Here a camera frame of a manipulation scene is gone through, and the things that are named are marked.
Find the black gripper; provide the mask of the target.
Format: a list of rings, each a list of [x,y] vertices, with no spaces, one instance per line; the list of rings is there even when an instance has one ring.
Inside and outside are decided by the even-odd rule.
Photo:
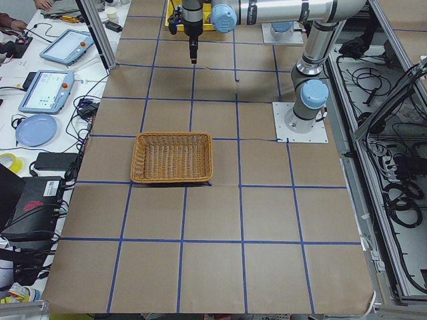
[[[197,63],[198,37],[203,33],[203,7],[182,7],[181,19],[184,32],[189,37],[189,56],[192,64]]]

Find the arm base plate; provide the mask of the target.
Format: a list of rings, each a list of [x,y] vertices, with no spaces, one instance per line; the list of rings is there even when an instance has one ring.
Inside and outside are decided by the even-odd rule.
[[[276,140],[280,143],[328,143],[322,112],[314,119],[301,120],[294,115],[294,103],[273,102]]]
[[[304,44],[302,31],[298,22],[262,23],[265,45],[301,47]]]

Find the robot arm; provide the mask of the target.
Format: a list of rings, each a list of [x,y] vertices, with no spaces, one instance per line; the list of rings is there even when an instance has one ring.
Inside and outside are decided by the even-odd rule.
[[[328,88],[318,80],[324,61],[347,19],[364,6],[363,1],[212,1],[210,19],[220,33],[237,25],[311,22],[302,57],[292,69],[296,94],[287,123],[291,129],[310,126],[328,98]]]

